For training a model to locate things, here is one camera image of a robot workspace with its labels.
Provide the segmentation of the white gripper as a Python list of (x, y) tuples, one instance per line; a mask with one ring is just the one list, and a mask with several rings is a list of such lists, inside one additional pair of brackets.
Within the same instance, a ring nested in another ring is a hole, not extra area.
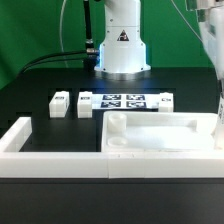
[(218, 80), (224, 79), (224, 0), (185, 0), (196, 11), (203, 47), (213, 63)]

